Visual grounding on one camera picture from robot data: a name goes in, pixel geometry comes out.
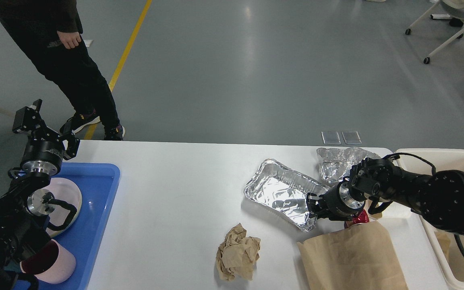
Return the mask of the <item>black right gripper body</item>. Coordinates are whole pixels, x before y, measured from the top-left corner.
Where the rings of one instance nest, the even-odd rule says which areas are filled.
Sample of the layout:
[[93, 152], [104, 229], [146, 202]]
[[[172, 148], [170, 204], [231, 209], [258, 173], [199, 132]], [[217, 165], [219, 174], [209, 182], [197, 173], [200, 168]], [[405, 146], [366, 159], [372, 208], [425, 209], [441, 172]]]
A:
[[365, 207], [365, 200], [355, 200], [350, 194], [348, 182], [341, 182], [330, 189], [322, 198], [325, 211], [321, 218], [333, 221], [351, 222]]

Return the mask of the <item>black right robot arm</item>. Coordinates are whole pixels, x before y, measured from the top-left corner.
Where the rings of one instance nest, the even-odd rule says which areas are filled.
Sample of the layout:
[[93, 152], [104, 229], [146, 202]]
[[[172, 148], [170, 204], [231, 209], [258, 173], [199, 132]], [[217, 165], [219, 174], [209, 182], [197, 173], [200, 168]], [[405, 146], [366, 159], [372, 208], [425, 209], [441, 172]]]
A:
[[360, 215], [366, 200], [374, 202], [370, 214], [381, 213], [392, 202], [408, 207], [436, 229], [464, 236], [464, 172], [431, 167], [431, 175], [408, 172], [394, 165], [401, 154], [381, 159], [365, 158], [326, 193], [307, 193], [306, 204], [312, 217], [349, 222]]

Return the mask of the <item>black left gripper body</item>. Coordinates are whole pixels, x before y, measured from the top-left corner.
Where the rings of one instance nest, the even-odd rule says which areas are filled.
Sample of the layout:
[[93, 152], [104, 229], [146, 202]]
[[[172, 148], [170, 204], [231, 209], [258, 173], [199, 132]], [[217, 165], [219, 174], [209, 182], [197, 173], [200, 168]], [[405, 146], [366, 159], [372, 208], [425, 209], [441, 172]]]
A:
[[40, 172], [55, 176], [61, 171], [65, 150], [60, 137], [28, 137], [20, 169], [26, 173]]

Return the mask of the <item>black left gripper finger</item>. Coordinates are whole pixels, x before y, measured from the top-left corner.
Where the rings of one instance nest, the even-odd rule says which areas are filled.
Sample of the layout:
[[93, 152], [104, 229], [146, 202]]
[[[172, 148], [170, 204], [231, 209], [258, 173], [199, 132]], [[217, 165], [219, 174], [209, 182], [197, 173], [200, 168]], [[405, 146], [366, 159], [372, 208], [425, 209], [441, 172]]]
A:
[[60, 140], [62, 142], [67, 142], [67, 145], [65, 145], [65, 151], [63, 153], [64, 160], [75, 158], [80, 146], [80, 139], [75, 136], [71, 126], [72, 120], [68, 120], [60, 129]]
[[25, 134], [28, 139], [48, 139], [48, 127], [40, 116], [41, 105], [42, 99], [37, 99], [32, 105], [17, 110], [12, 132], [14, 134]]

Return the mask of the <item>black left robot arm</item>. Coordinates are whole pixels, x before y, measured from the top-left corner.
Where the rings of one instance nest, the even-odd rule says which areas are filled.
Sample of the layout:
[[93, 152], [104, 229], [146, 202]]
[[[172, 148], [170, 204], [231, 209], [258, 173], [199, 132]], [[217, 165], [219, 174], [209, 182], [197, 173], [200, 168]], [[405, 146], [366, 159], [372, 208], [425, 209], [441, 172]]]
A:
[[46, 229], [66, 229], [78, 212], [44, 191], [60, 173], [63, 160], [76, 156], [80, 140], [70, 131], [58, 133], [48, 127], [40, 116], [41, 104], [38, 99], [15, 113], [12, 131], [26, 133], [27, 144], [19, 167], [8, 170], [11, 183], [0, 197], [0, 290], [11, 290], [20, 280], [37, 290], [34, 275], [6, 266], [39, 253], [51, 240]]

